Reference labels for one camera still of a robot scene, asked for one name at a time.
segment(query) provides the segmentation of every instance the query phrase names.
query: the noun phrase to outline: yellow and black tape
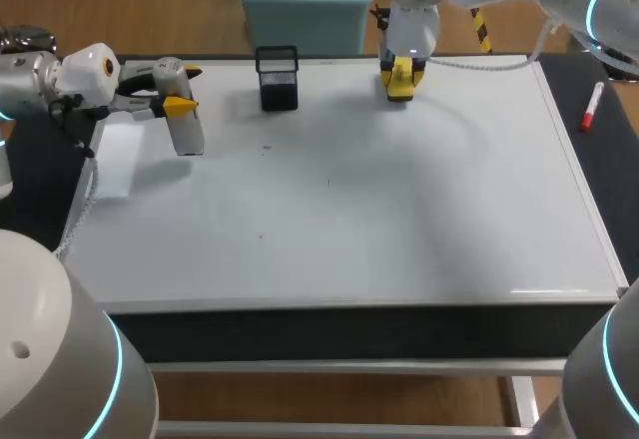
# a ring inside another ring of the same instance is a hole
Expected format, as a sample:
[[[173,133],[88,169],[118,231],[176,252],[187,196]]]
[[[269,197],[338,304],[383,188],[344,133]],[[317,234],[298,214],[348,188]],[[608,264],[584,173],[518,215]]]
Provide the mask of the yellow and black tape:
[[[472,21],[475,24],[475,30],[477,31],[477,38],[481,44],[481,51],[483,53],[492,53],[492,45],[490,45],[490,39],[488,38],[488,29],[486,28],[486,21],[483,19],[483,15],[478,8],[471,8],[470,15],[472,15]]]

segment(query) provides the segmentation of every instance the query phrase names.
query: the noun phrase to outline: white table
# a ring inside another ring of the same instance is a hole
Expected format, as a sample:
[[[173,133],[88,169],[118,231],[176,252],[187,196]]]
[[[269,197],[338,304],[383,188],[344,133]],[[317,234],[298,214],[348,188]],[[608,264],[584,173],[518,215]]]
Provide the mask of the white table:
[[[452,60],[501,65],[522,58]],[[204,70],[193,81],[206,136],[202,157],[177,158],[163,120],[136,124],[114,115],[94,138],[99,199],[66,265],[108,312],[613,304],[628,285],[539,65],[507,73],[429,65],[414,100],[398,105],[385,99],[374,59],[301,61],[300,108],[266,115],[253,62],[195,63]],[[155,368],[558,374],[562,364]],[[511,385],[530,402],[528,378]],[[531,426],[534,414],[524,406],[520,425]],[[252,425],[165,426],[189,435],[255,433]],[[527,433],[473,430],[466,432]],[[456,428],[362,433],[465,437]]]

